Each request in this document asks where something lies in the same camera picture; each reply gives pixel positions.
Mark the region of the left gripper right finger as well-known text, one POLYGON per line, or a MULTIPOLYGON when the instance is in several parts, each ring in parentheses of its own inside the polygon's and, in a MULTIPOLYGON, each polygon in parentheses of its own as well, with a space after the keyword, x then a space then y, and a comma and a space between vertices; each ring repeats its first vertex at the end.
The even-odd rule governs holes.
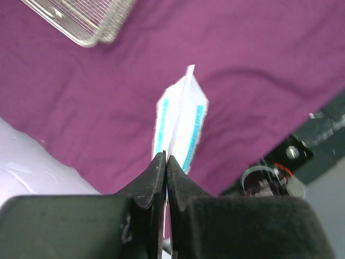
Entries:
POLYGON ((311 206, 290 196, 209 195, 171 156, 166 167, 173 258, 334 258, 311 206))

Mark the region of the white gauze packet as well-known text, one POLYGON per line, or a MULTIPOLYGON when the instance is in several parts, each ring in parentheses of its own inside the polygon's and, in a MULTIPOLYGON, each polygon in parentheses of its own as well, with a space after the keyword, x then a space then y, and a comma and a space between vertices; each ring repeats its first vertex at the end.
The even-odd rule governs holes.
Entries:
POLYGON ((209 100, 194 76, 195 65, 167 87, 156 103, 152 156, 165 151, 188 174, 199 144, 209 100))

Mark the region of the wire mesh metal tray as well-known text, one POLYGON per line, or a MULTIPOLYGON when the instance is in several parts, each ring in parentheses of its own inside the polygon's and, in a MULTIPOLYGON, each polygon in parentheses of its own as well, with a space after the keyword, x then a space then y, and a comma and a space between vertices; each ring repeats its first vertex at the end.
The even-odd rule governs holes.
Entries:
POLYGON ((112 43, 135 0, 29 0, 24 3, 82 47, 112 43))

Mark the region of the purple cloth wrap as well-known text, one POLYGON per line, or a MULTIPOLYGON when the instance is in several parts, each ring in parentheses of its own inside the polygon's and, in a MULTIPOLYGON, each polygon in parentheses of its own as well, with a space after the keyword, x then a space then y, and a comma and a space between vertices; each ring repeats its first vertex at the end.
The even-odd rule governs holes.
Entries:
POLYGON ((1 1, 1 118, 115 193, 161 150, 211 194, 344 89, 344 1, 138 1, 84 48, 1 1))

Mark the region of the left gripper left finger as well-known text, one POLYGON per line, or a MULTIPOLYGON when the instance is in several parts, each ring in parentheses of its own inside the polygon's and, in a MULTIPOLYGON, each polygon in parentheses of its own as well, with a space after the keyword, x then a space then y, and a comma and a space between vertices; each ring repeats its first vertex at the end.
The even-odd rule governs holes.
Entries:
POLYGON ((111 195, 21 195, 1 207, 1 258, 161 258, 166 154, 111 195))

